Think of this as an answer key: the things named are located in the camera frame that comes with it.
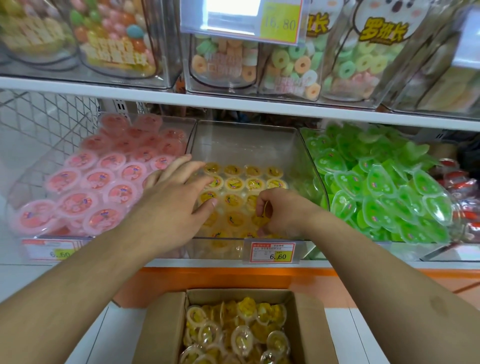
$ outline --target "cardboard box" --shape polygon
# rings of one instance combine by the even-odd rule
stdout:
[[[250,289],[198,289],[159,297],[148,306],[132,364],[177,364],[188,306],[241,301],[245,297],[258,303],[285,304],[284,330],[294,364],[338,364],[325,309],[319,300],[288,290]]]

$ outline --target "yellow price label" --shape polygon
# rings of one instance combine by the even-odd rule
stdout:
[[[300,4],[266,1],[262,13],[260,38],[285,43],[297,43]]]
[[[57,258],[58,260],[64,260],[71,256],[73,253],[75,253],[74,249],[53,249],[52,254],[55,255],[55,258]]]
[[[292,261],[292,251],[286,252],[275,252],[275,256],[273,258],[274,262],[291,262]]]

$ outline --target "white shelf edge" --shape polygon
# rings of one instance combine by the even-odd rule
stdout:
[[[473,120],[382,113],[373,110],[340,109],[334,107],[266,101],[261,99],[254,100],[220,96],[183,95],[156,90],[138,89],[127,86],[93,85],[82,84],[78,82],[0,77],[0,88],[120,99],[126,101],[152,102],[200,108],[241,110],[280,115],[334,118],[391,125],[480,132],[480,122]]]

